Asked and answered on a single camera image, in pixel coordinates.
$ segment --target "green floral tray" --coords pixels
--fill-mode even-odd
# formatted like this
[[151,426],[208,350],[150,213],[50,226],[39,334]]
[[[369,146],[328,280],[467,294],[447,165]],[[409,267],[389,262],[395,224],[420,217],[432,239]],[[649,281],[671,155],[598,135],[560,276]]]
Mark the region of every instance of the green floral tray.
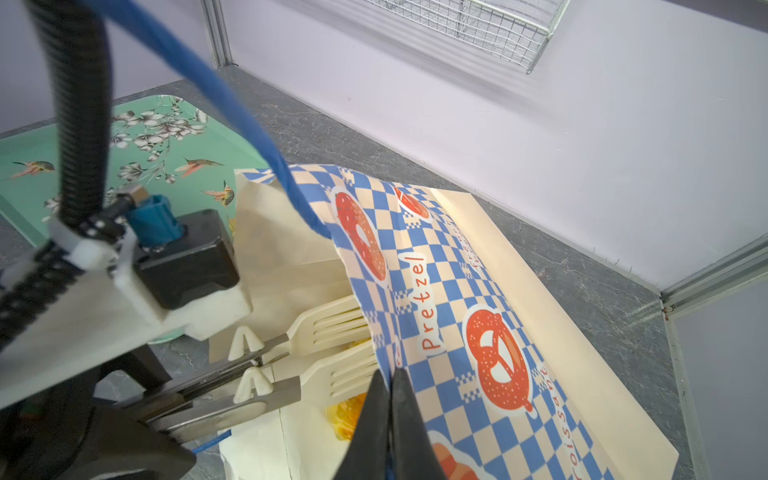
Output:
[[[106,202],[121,185],[140,183],[166,195],[176,215],[215,208],[232,224],[234,169],[266,167],[248,142],[179,97],[145,97],[114,111]],[[0,213],[35,246],[58,209],[56,132],[54,124],[0,140]]]

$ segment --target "blue connector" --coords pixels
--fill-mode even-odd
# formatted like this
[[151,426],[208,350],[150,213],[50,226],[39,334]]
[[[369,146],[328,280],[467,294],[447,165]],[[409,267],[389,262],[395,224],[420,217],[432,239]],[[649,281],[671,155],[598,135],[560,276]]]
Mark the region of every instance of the blue connector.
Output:
[[184,226],[170,212],[164,195],[152,195],[125,216],[142,247],[159,247],[184,235]]

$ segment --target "white wall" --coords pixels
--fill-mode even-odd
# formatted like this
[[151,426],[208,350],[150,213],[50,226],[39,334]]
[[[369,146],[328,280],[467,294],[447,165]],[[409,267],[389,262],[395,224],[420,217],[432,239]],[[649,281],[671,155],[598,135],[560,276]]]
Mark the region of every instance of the white wall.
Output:
[[273,0],[223,3],[242,68],[661,288],[768,232],[768,34],[574,0],[516,108]]
[[712,479],[765,478],[768,281],[673,321]]
[[[195,52],[210,58],[200,2],[140,0]],[[143,45],[108,26],[114,64],[114,96],[133,94],[180,77]],[[0,132],[53,117],[48,73],[22,0],[0,1]]]

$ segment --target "gray countertop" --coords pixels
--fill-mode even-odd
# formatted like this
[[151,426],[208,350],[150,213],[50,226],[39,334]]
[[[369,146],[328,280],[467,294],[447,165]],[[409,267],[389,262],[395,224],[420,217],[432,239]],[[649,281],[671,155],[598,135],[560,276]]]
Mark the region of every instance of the gray countertop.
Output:
[[[382,180],[461,190],[237,67],[226,67],[222,75],[269,131],[289,162],[337,164]],[[177,95],[226,124],[186,80],[119,101],[151,94]],[[511,214],[483,200],[479,202],[680,453],[675,480],[692,480],[694,472],[658,296]],[[2,220],[0,266],[13,261],[27,248],[21,236]],[[172,376],[193,372],[207,364],[207,343],[186,337],[153,349]],[[113,374],[100,385],[99,391],[104,396],[118,397],[130,395],[136,388],[132,380]],[[185,478],[223,479],[216,450],[200,455],[198,465]]]

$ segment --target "blue cable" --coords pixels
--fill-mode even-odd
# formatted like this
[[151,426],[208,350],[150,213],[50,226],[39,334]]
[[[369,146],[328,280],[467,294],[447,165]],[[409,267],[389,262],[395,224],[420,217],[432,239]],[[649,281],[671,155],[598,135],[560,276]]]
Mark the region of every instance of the blue cable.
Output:
[[217,436],[215,439],[212,439],[208,442],[205,442],[203,445],[200,445],[199,447],[196,447],[195,449],[192,449],[192,453],[197,455],[200,452],[203,452],[205,450],[208,450],[210,447],[214,445],[218,445],[219,442],[221,442],[224,439],[228,439],[232,436],[232,430],[227,430],[226,432],[222,433],[221,435]]
[[189,78],[264,157],[277,180],[283,185],[293,208],[299,212],[310,228],[325,238],[331,237],[328,228],[318,218],[299,190],[283,155],[214,70],[174,37],[152,14],[131,0],[79,0],[79,2],[90,7],[97,15],[109,18],[120,25],[163,58],[175,71]]

